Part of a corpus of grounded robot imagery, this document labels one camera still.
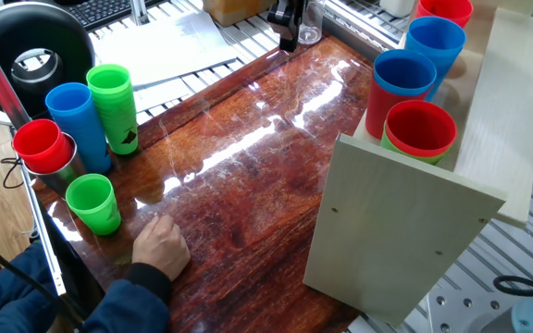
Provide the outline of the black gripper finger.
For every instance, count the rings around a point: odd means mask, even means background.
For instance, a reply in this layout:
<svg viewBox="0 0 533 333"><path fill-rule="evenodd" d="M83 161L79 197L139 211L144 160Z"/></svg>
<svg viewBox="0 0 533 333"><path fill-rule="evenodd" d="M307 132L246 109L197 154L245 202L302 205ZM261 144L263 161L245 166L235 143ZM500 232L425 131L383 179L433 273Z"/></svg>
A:
<svg viewBox="0 0 533 333"><path fill-rule="evenodd" d="M267 15L272 30L279 35L279 48L283 51L293 52L293 34L291 25L293 9L289 4L273 4Z"/></svg>
<svg viewBox="0 0 533 333"><path fill-rule="evenodd" d="M292 39L291 39L291 50L293 52L298 46L298 39L299 39L299 34L300 34L300 27L301 27L303 16L304 16L304 9L305 9L305 4L294 4L293 5L294 28L293 28Z"/></svg>

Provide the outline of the person's right hand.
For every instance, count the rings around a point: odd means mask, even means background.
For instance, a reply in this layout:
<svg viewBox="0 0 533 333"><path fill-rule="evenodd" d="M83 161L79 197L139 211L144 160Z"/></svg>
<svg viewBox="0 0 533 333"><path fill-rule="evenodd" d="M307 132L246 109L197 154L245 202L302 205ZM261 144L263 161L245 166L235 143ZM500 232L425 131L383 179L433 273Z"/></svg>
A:
<svg viewBox="0 0 533 333"><path fill-rule="evenodd" d="M187 242L171 216L155 216L133 243L132 262L150 265L174 281L191 260Z"/></svg>

